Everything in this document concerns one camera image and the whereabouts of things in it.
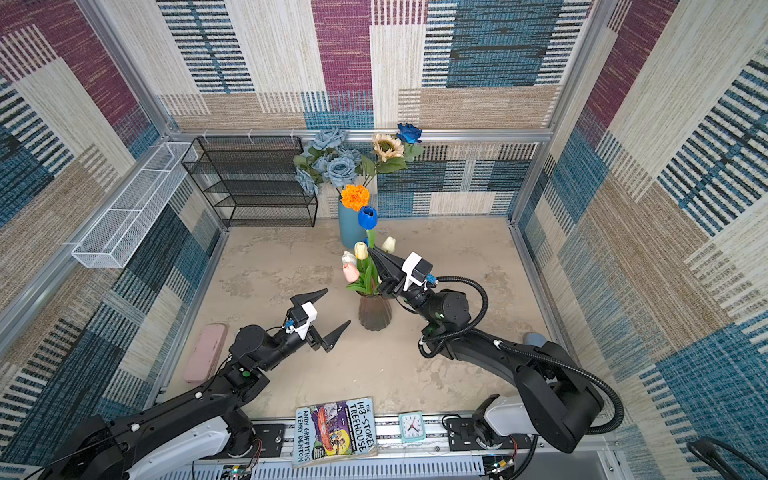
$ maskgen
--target robotic arm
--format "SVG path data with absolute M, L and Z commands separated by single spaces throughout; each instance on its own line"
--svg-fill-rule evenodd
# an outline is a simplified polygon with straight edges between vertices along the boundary
M 369 254 L 379 271 L 379 292 L 385 298 L 402 297 L 427 320 L 419 340 L 425 358 L 438 354 L 464 360 L 502 377 L 519 391 L 520 398 L 492 396 L 473 416 L 474 431 L 481 445 L 493 448 L 513 433 L 541 435 L 552 446 L 573 452 L 581 437 L 616 429 L 624 418 L 618 395 L 598 377 L 576 366 L 559 345 L 520 345 L 476 329 L 488 310 L 488 296 L 474 280 L 461 276 L 432 275 L 432 264 L 416 253 L 406 259 L 376 248 Z M 482 308 L 471 319 L 463 292 L 434 291 L 438 282 L 465 283 L 477 289 Z M 614 403 L 614 418 L 590 427 L 604 402 L 594 387 L 606 392 Z
M 202 385 L 136 415 L 109 423 L 99 415 L 84 420 L 56 452 L 55 458 L 67 461 L 55 462 L 40 479 L 142 480 L 219 452 L 248 455 L 255 433 L 240 407 L 270 382 L 264 372 L 305 343 L 329 352 L 350 324 L 324 338 L 312 326 L 313 304 L 327 292 L 293 296 L 293 307 L 274 336 L 258 325 L 243 328 L 230 346 L 230 358 Z

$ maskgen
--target orange carnation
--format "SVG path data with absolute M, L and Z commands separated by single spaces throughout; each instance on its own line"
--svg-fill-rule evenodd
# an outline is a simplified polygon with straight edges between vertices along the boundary
M 371 193 L 363 185 L 347 185 L 341 193 L 341 203 L 344 207 L 351 208 L 355 212 L 360 211 L 368 200 L 371 199 Z

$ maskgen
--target white wire basket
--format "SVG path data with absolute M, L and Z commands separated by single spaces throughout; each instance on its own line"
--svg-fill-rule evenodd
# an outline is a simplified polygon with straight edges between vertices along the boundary
M 181 164 L 197 152 L 185 142 L 167 142 L 101 215 L 72 251 L 86 268 L 125 268 L 187 174 Z

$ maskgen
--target alarm clock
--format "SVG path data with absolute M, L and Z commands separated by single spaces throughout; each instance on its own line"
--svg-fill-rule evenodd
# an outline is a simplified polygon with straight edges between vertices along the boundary
M 400 438 L 404 442 L 421 442 L 427 438 L 421 412 L 401 413 L 398 418 L 400 421 Z

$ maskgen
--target pink box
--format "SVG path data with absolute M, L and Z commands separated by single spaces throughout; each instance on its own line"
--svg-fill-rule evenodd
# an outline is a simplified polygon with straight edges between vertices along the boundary
M 219 355 L 225 339 L 227 326 L 223 323 L 211 323 L 203 328 L 184 370 L 184 381 L 197 385 L 210 378 L 219 365 Z

